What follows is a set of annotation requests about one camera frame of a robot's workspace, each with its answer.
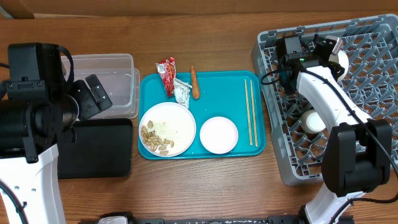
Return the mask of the white bowl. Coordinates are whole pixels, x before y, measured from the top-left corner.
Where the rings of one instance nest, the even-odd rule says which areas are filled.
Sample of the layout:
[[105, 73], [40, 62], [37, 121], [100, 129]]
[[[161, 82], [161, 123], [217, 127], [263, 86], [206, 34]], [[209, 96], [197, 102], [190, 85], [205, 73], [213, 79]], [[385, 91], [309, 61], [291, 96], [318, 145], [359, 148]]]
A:
[[335, 76], [335, 80], [337, 82], [342, 81], [345, 78], [346, 74], [348, 73], [349, 69], [349, 59], [347, 54], [345, 53], [345, 51], [340, 50], [337, 55], [331, 54], [329, 57], [329, 61], [338, 63], [344, 69], [341, 75]]

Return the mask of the small white cup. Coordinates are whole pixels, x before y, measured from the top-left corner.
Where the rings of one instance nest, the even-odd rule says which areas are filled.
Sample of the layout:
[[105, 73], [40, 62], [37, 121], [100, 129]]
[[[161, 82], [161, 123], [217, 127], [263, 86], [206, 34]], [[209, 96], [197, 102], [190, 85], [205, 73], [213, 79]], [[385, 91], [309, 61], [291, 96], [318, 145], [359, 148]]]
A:
[[324, 122], [315, 110], [304, 112], [300, 120], [302, 129], [309, 134], [317, 134], [326, 129]]

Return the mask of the small pink plate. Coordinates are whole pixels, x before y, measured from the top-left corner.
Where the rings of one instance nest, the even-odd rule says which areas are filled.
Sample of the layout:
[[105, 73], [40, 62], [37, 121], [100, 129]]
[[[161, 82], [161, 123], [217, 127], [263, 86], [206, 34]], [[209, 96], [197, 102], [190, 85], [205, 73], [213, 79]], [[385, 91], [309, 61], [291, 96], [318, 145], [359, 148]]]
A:
[[228, 118], [215, 116], [205, 121], [200, 129], [202, 146], [213, 154], [226, 154], [234, 149], [239, 139], [236, 125]]

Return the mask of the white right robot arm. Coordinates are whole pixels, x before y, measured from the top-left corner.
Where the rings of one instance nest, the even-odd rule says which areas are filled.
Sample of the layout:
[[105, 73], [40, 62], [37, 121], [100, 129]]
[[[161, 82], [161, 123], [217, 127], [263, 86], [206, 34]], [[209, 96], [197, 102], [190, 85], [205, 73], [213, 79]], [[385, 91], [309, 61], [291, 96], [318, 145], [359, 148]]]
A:
[[387, 204], [391, 199], [366, 198], [388, 183], [397, 164], [391, 157], [392, 128], [372, 119], [340, 88], [349, 67], [341, 38], [315, 35], [310, 50], [298, 35], [275, 41], [276, 80], [287, 95], [300, 93], [319, 115], [329, 133], [323, 153], [323, 185], [299, 212], [303, 223], [352, 223], [341, 215], [354, 202]]

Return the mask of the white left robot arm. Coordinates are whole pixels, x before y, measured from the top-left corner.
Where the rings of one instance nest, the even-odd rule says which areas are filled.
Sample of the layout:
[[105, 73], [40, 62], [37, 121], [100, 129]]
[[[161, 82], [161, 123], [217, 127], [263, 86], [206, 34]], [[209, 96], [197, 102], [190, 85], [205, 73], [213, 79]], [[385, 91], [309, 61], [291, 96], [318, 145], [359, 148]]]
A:
[[10, 223], [65, 223], [58, 146], [76, 139], [73, 125], [110, 107], [98, 77], [76, 80], [63, 46], [11, 44], [10, 77], [1, 82], [1, 197]]

